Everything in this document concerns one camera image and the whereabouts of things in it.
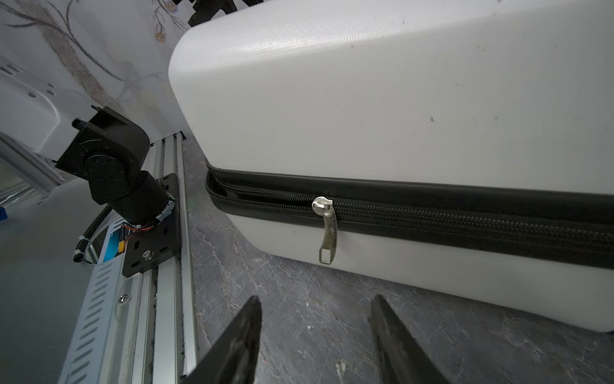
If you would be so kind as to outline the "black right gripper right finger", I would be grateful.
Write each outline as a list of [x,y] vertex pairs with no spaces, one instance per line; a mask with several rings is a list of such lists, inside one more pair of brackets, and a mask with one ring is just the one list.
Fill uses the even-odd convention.
[[447,383],[385,298],[370,304],[370,328],[381,383]]

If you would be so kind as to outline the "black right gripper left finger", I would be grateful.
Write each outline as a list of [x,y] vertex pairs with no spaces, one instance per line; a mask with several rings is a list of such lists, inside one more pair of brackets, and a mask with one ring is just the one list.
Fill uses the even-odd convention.
[[255,382],[262,332],[262,304],[250,297],[183,383]]

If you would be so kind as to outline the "white hard-shell suitcase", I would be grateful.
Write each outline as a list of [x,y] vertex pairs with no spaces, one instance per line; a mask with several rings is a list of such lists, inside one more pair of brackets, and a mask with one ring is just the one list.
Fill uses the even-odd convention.
[[270,1],[192,27],[169,82],[257,249],[613,329],[610,1]]

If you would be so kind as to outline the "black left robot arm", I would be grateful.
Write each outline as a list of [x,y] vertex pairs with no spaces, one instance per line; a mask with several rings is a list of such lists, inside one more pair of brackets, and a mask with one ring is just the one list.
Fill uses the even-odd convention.
[[133,226],[163,222],[175,198],[143,165],[150,139],[110,107],[1,60],[1,132],[89,183],[96,203]]

